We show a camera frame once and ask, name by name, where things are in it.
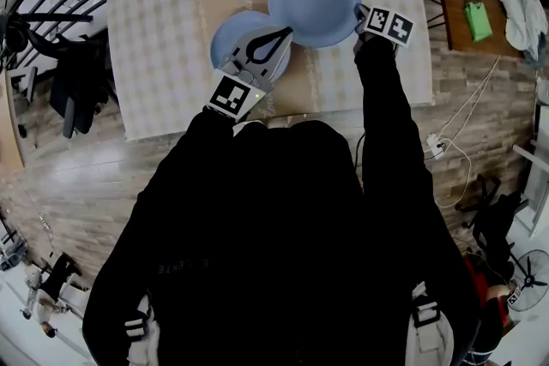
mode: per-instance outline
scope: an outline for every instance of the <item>black pants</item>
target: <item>black pants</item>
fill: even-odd
[[[389,349],[398,366],[421,281],[463,359],[478,298],[433,200],[392,45],[374,38],[355,62],[364,193],[325,123],[251,123],[233,137],[226,118],[196,115],[95,280],[83,334],[97,364],[124,364],[124,323],[148,291],[160,364],[285,366],[302,351],[305,364],[347,366]]]
[[[57,302],[61,287],[63,287],[63,284],[72,273],[76,273],[75,265],[70,257],[63,253],[59,256],[59,259],[51,270],[49,278],[42,283],[40,289],[49,294]]]

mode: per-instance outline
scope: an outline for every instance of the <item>tablecloth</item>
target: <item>tablecloth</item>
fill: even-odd
[[[240,0],[240,9],[267,12],[266,1]],[[430,103],[431,53],[423,0],[363,2],[395,9],[417,22],[413,41],[399,50],[397,64],[410,103]],[[112,66],[127,140],[188,128],[212,93],[209,44],[216,26],[238,10],[233,3],[108,0]],[[277,81],[252,117],[360,108],[363,91],[353,64],[355,41],[353,34],[321,50],[293,45],[291,73]],[[390,100],[390,90],[379,92]]]

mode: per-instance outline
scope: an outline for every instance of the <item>blue plate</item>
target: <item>blue plate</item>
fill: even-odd
[[[356,28],[354,6],[361,0],[268,0],[278,25],[292,27],[293,41],[306,47],[337,45]]]
[[[257,11],[242,11],[229,17],[224,21],[218,30],[215,32],[215,36],[212,39],[210,46],[210,57],[212,59],[212,65],[215,69],[220,67],[223,57],[232,52],[232,49],[237,44],[238,39],[249,31],[254,31],[260,27],[268,27],[273,25],[273,20],[264,13]],[[256,58],[264,58],[268,55],[271,47],[275,42],[265,45],[263,48],[256,50]],[[272,78],[271,82],[275,81],[281,76],[290,62],[290,48],[286,51],[284,58],[282,58]]]

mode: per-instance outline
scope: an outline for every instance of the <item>green package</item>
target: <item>green package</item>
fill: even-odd
[[[465,5],[465,16],[473,33],[473,41],[481,41],[492,35],[488,14],[482,2],[469,2]]]

